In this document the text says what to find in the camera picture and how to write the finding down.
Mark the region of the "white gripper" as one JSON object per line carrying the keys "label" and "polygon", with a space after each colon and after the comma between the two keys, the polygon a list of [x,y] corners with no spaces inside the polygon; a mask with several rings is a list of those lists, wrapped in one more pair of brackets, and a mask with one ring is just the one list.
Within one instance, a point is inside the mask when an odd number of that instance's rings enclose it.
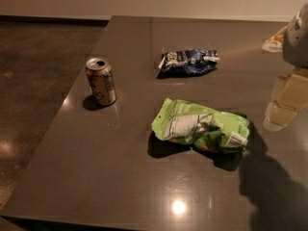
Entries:
{"label": "white gripper", "polygon": [[277,132],[308,104],[308,4],[302,6],[287,27],[267,39],[262,49],[270,53],[283,51],[284,61],[298,66],[288,75],[279,75],[273,86],[263,125]]}

